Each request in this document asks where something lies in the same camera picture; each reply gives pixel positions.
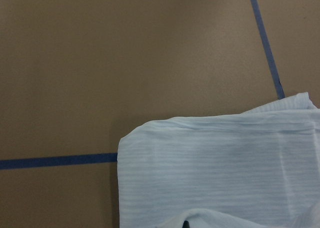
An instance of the blue line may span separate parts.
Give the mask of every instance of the blue line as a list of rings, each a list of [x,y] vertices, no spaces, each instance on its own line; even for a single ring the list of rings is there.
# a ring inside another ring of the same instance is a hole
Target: blue line
[[[118,155],[117,153],[103,153],[103,154],[85,154],[85,155],[44,157],[44,158],[0,160],[0,170],[60,166],[60,165],[74,165],[74,164],[109,163],[109,162],[116,162],[117,155]]]
[[[265,26],[264,26],[264,22],[262,20],[262,16],[259,10],[259,6],[258,6],[258,2],[257,0],[251,0],[251,4],[252,4],[252,8],[253,8],[253,12],[254,12],[254,16],[255,16],[255,20],[256,20],[256,24],[258,26],[259,32],[260,32],[260,37],[262,40],[262,44],[263,44],[263,48],[264,48],[264,52],[266,55],[266,59],[268,61],[269,64],[269,68],[270,68],[270,72],[272,75],[272,79],[273,79],[273,83],[275,86],[275,90],[276,93],[278,95],[278,99],[283,99],[285,98],[285,93],[284,90],[282,88],[282,85],[280,83],[280,78],[279,78],[279,74],[277,71],[277,67],[276,67],[276,63],[274,60],[274,56],[272,55],[272,51],[271,51],[271,47],[268,41],[268,37],[267,37],[267,33],[265,30]]]

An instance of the striped fabric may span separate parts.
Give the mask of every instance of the striped fabric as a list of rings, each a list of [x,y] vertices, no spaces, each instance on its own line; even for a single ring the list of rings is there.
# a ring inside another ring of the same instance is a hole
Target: striped fabric
[[[319,138],[307,93],[243,114],[147,122],[119,143],[120,228],[195,208],[287,223],[320,199]]]

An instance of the white fabric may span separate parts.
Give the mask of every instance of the white fabric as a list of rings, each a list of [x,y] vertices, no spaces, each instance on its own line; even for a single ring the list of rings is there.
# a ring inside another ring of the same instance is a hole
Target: white fabric
[[[190,209],[287,224],[320,199],[319,138],[307,93],[238,115],[148,122],[119,143],[120,228]]]

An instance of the brown surface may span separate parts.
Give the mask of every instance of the brown surface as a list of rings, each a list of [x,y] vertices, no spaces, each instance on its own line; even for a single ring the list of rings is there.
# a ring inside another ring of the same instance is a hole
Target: brown surface
[[[117,164],[1,170],[1,228],[119,227]]]
[[[116,152],[146,121],[277,98],[250,0],[2,0],[1,159]]]
[[[287,96],[309,92],[320,107],[320,0],[258,0]]]

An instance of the dark blue stripe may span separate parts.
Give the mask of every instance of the dark blue stripe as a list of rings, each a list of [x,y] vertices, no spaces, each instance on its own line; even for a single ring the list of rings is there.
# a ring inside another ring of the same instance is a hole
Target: dark blue stripe
[[[261,17],[261,13],[260,13],[260,10],[259,10],[258,2],[257,2],[257,0],[251,0],[251,4],[252,4],[252,8],[253,8],[256,24],[257,24],[259,32],[260,32],[260,37],[261,37],[261,40],[262,40],[262,44],[263,44],[264,52],[265,52],[265,55],[266,55],[266,59],[268,61],[270,72],[271,72],[271,75],[272,75],[272,78],[273,78],[273,83],[274,83],[274,86],[275,86],[276,93],[277,93],[279,99],[283,99],[285,97],[285,93],[284,93],[284,90],[283,90],[282,85],[280,83],[279,74],[278,74],[278,71],[277,71],[277,67],[276,67],[276,63],[275,63],[275,60],[274,60],[274,56],[272,55],[271,47],[270,47],[270,44],[269,44],[269,41],[268,41],[268,37],[267,37],[266,30],[265,30],[264,22],[263,22],[262,17]]]
[[[30,159],[0,160],[0,169],[21,169],[74,164],[109,163],[116,162],[117,155],[117,153],[104,153]]]

